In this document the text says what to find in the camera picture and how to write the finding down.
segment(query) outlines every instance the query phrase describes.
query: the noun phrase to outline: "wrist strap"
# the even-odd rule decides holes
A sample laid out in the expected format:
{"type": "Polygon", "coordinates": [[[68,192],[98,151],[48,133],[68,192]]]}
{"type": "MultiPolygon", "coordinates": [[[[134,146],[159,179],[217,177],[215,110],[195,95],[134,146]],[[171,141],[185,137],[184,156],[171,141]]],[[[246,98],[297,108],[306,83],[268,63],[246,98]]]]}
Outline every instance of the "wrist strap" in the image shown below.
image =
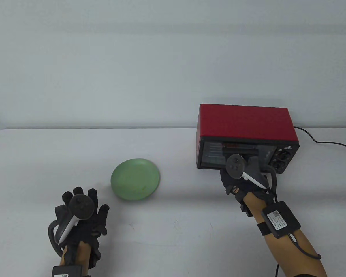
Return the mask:
{"type": "Polygon", "coordinates": [[[258,226],[262,236],[266,236],[266,235],[269,235],[272,233],[272,231],[269,229],[269,227],[265,221],[262,223],[259,223],[257,226],[258,226]]]}

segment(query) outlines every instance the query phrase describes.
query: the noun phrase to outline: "forearm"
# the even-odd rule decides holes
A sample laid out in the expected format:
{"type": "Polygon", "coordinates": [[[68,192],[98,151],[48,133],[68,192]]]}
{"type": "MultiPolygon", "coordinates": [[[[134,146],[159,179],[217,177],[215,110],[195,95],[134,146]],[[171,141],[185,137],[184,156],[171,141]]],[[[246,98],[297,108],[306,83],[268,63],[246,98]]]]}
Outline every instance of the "forearm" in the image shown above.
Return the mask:
{"type": "MultiPolygon", "coordinates": [[[[67,252],[67,247],[64,249],[63,256],[61,257],[60,265],[64,265],[64,254],[67,252]]],[[[80,242],[77,249],[76,264],[82,266],[82,276],[87,276],[89,271],[89,262],[90,262],[91,246],[80,242]]]]}
{"type": "MultiPolygon", "coordinates": [[[[250,209],[256,222],[262,223],[264,219],[261,211],[266,207],[263,200],[255,197],[252,193],[248,193],[243,201],[250,209]]],[[[306,236],[297,230],[293,232],[298,244],[307,253],[317,255],[313,246],[310,244],[306,236]]],[[[301,253],[292,243],[288,236],[276,239],[273,234],[265,236],[265,241],[272,252],[274,258],[282,268],[287,277],[297,276],[299,274],[310,274],[317,277],[326,277],[326,272],[320,260],[315,260],[301,253]]]]}

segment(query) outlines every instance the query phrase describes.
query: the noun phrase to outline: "black glove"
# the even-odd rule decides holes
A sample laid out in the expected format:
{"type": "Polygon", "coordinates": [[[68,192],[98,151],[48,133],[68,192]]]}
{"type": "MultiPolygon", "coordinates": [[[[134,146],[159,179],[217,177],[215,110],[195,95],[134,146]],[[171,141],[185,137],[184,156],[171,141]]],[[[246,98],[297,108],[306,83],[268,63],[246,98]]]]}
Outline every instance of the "black glove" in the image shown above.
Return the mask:
{"type": "MultiPolygon", "coordinates": [[[[76,187],[73,190],[73,194],[83,194],[82,188],[79,186],[76,187]]],[[[63,194],[65,205],[56,208],[55,213],[57,218],[61,218],[64,210],[68,209],[67,207],[73,194],[70,191],[63,194]]],[[[87,192],[87,195],[94,201],[95,208],[93,215],[87,220],[80,220],[77,226],[72,228],[66,239],[59,246],[62,249],[67,246],[67,252],[64,255],[65,265],[71,265],[74,264],[76,259],[79,243],[83,241],[84,243],[89,244],[91,246],[89,269],[91,269],[96,266],[96,262],[101,258],[101,253],[98,251],[99,242],[97,239],[101,235],[105,236],[107,234],[105,226],[109,206],[106,204],[102,205],[97,213],[98,199],[96,190],[93,188],[90,189],[87,192]]]]}
{"type": "Polygon", "coordinates": [[[251,181],[247,181],[243,178],[233,179],[227,172],[226,169],[220,170],[220,177],[225,187],[225,192],[227,195],[230,193],[236,196],[236,200],[241,204],[241,211],[245,212],[247,216],[253,216],[251,211],[248,209],[246,204],[243,201],[243,198],[249,193],[252,192],[257,198],[265,201],[267,205],[271,205],[274,203],[275,194],[275,182],[272,180],[272,189],[262,189],[259,186],[255,185],[251,181]]]}

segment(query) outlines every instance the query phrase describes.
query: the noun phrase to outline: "battery pack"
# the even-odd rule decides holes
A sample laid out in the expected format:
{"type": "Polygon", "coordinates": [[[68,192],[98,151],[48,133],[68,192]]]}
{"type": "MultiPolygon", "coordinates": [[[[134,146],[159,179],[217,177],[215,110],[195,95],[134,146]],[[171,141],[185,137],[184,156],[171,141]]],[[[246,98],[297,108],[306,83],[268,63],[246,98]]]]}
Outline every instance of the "battery pack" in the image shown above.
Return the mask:
{"type": "Polygon", "coordinates": [[[81,265],[54,266],[52,277],[82,277],[81,265]]]}
{"type": "Polygon", "coordinates": [[[301,228],[300,223],[283,201],[264,208],[262,216],[277,239],[301,228]]]}

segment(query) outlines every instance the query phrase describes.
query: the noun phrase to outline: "sticker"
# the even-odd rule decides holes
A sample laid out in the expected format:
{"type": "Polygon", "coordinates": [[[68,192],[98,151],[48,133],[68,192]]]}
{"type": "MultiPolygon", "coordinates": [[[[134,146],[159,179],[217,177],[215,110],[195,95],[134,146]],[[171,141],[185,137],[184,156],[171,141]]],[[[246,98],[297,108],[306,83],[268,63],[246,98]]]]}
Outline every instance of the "sticker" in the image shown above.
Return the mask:
{"type": "Polygon", "coordinates": [[[270,222],[277,231],[287,226],[286,221],[283,219],[283,217],[279,214],[278,211],[273,211],[270,214],[267,214],[266,216],[269,218],[270,222]]]}

